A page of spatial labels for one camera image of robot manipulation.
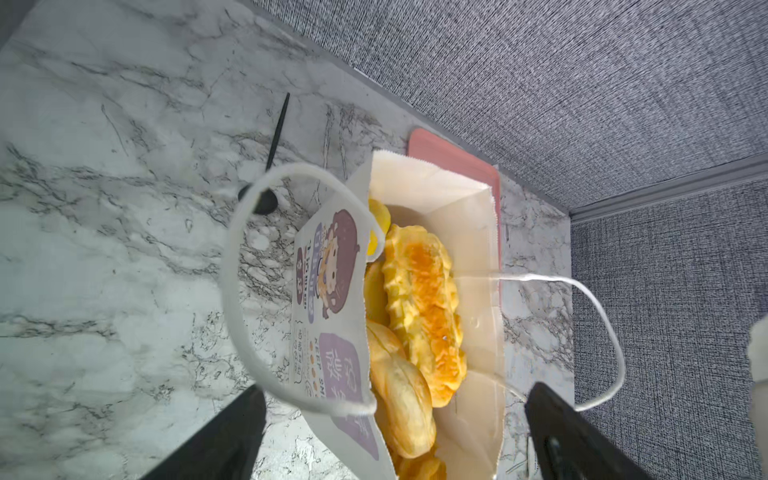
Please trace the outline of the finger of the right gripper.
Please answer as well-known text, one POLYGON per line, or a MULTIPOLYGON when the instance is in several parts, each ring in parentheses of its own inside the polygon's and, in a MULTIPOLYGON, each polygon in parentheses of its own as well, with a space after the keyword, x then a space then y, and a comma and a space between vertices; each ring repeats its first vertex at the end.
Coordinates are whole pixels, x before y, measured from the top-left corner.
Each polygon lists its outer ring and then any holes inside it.
POLYGON ((762 462, 767 461, 767 378, 768 378, 768 319, 763 317, 750 329, 746 354, 753 381, 750 419, 755 442, 762 462))

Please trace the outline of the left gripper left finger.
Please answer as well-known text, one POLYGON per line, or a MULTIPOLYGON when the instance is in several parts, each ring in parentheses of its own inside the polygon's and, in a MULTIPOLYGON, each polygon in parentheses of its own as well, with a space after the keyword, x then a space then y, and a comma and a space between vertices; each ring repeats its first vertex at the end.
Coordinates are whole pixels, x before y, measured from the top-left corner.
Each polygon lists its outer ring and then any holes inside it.
POLYGON ((249 479, 263 441, 267 405, 256 385, 171 455, 147 472, 146 479, 249 479))

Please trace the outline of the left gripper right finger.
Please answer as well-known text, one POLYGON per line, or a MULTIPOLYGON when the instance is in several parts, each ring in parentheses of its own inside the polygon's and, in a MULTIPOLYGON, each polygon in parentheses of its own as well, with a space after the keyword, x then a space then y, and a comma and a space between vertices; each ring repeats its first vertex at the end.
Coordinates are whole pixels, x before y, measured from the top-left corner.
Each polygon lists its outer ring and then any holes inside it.
POLYGON ((546 384, 533 386, 525 414, 544 479, 650 477, 546 384))

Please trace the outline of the white printed paper bag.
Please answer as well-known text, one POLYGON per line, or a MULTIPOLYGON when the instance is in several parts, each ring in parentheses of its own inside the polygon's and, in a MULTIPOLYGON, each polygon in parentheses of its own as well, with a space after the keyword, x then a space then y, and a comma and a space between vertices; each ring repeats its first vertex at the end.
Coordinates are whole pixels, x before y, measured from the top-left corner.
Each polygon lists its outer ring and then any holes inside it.
POLYGON ((383 257, 385 236, 368 209, 369 199, 389 209, 393 233, 419 226, 447 249, 469 373, 451 401, 435 411, 436 455, 451 479, 492 479, 503 444, 507 382, 498 209, 488 184, 389 151, 375 152, 347 181, 309 163, 257 175, 230 220, 220 267, 223 313, 235 350, 255 383, 298 408, 356 476, 396 477, 394 450, 374 418, 363 276, 383 257), (289 374, 280 379, 250 337, 238 270, 244 231, 260 194, 298 176, 323 183, 331 196, 294 239, 289 374))

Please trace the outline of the round striped bun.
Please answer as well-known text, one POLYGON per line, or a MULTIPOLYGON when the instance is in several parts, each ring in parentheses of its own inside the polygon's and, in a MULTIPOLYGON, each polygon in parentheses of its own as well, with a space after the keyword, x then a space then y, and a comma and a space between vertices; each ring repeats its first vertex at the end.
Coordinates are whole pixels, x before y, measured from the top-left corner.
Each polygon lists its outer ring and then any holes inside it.
POLYGON ((417 458, 432 449, 437 435, 429 386, 389 328, 367 322, 366 332, 377 425, 393 452, 417 458))

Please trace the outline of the striped croissant bread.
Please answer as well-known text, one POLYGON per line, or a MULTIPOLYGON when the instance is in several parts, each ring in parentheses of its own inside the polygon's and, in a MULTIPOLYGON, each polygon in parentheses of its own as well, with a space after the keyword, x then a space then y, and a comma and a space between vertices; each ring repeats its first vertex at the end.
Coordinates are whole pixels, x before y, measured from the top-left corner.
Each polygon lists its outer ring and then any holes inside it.
POLYGON ((424 376, 432 406, 445 407, 467 376, 452 259, 422 226, 392 226, 384 253, 389 328, 424 376))

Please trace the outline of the small yellow bread roll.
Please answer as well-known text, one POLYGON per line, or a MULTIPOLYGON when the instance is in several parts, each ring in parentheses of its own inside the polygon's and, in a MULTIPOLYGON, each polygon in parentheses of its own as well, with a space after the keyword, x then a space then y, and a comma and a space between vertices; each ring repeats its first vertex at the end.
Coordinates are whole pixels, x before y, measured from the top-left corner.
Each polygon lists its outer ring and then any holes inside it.
MULTIPOLYGON (((382 233, 386 235, 391 226, 391 214, 388 208, 383 203, 373 198, 368 199, 368 206, 369 211, 375 218, 378 227, 381 229, 382 233)), ((376 253, 378 244, 378 237, 374 231, 371 231, 367 248, 368 256, 373 256, 376 253)))

